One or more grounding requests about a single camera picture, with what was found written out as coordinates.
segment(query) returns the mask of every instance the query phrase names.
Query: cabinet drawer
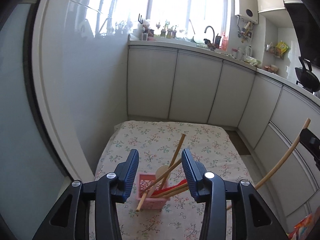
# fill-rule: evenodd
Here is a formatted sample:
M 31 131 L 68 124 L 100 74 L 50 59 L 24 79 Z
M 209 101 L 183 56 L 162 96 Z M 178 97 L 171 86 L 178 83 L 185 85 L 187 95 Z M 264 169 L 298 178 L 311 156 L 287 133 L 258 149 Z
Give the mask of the cabinet drawer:
M 223 63 L 209 124 L 237 127 L 251 92 L 254 72 Z
M 289 232 L 294 230 L 294 226 L 298 224 L 302 219 L 307 216 L 307 212 L 304 206 L 298 208 L 295 212 L 287 216 L 287 226 Z
M 169 119 L 206 123 L 217 90 L 222 61 L 179 53 Z
M 255 153 L 267 172 L 288 150 L 290 143 L 284 140 L 283 135 L 270 123 L 255 148 Z M 304 168 L 294 154 L 290 155 L 270 180 L 277 192 L 285 216 L 294 212 L 315 193 Z
M 312 198 L 309 199 L 310 211 L 315 212 L 320 206 L 320 190 L 318 190 Z
M 129 50 L 128 115 L 168 118 L 176 59 L 176 51 Z
M 271 121 L 293 142 L 307 118 L 311 119 L 309 130 L 320 137 L 320 108 L 297 92 L 283 87 Z M 298 144 L 297 150 L 320 185 L 320 171 L 312 155 L 301 144 Z
M 239 130 L 254 148 L 276 107 L 281 91 L 280 84 L 257 75 L 250 97 L 239 123 Z

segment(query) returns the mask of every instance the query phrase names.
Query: black pan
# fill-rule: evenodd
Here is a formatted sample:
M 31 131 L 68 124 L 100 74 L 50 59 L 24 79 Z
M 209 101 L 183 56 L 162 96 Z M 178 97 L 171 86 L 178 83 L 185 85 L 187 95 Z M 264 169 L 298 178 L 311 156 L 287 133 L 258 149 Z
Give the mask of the black pan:
M 302 64 L 302 68 L 301 67 L 295 68 L 296 75 L 297 75 L 299 82 L 301 83 L 301 85 L 303 87 L 311 90 L 312 92 L 319 91 L 320 90 L 320 82 L 319 82 L 319 79 L 317 78 L 317 76 L 312 73 L 312 67 L 311 67 L 310 61 L 303 59 L 301 57 L 299 57 L 299 60 Z M 304 62 L 307 63 L 309 69 L 306 69 Z

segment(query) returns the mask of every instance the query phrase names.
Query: range hood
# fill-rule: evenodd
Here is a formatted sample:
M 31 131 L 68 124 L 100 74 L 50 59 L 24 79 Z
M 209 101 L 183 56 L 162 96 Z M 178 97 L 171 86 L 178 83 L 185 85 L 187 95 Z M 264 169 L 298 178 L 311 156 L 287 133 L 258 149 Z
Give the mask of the range hood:
M 303 3 L 286 3 L 297 34 L 301 57 L 320 68 L 320 29 Z

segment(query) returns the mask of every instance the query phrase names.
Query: floor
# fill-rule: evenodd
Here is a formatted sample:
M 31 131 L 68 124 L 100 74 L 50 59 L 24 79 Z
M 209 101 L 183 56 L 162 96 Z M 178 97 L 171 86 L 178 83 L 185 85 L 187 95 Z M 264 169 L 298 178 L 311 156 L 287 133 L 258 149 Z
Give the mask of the floor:
M 250 154 L 250 151 L 245 146 L 244 142 L 238 135 L 236 131 L 227 131 L 227 134 L 229 135 L 229 138 L 232 142 L 232 144 L 235 146 L 237 152 L 239 153 L 242 161 L 244 162 L 244 165 L 247 167 L 249 174 L 253 180 L 254 184 L 257 184 L 262 178 L 262 174 L 260 169 L 258 168 L 257 164 L 255 163 L 253 157 Z M 263 185 L 260 189 L 258 189 L 259 194 L 262 196 L 264 201 L 268 204 L 269 208 L 272 210 L 272 212 L 275 214 L 275 216 L 278 218 L 278 212 L 276 210 L 276 205 L 273 201 L 273 198 L 270 194 L 270 191 L 267 187 L 267 185 Z

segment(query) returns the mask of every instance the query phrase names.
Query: floral tablecloth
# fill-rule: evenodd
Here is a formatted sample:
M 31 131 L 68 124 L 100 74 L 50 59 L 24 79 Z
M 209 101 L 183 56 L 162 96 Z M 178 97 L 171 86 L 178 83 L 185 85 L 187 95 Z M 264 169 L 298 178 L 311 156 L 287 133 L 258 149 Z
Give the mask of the floral tablecloth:
M 156 172 L 169 164 L 181 134 L 186 137 L 181 147 L 189 148 L 194 159 L 204 164 L 225 180 L 238 182 L 251 177 L 228 134 L 220 127 L 182 122 L 127 121 L 116 127 L 97 167 L 95 179 L 114 171 L 124 162 L 131 149 L 139 152 L 138 171 Z M 185 178 L 180 164 L 171 172 L 170 186 Z M 122 239 L 199 239 L 204 214 L 204 203 L 197 204 L 189 191 L 171 197 L 162 210 L 141 210 L 137 213 L 136 185 L 125 204 L 117 204 Z M 232 238 L 231 211 L 227 213 L 226 239 Z M 90 239 L 94 233 L 94 202 L 90 207 Z

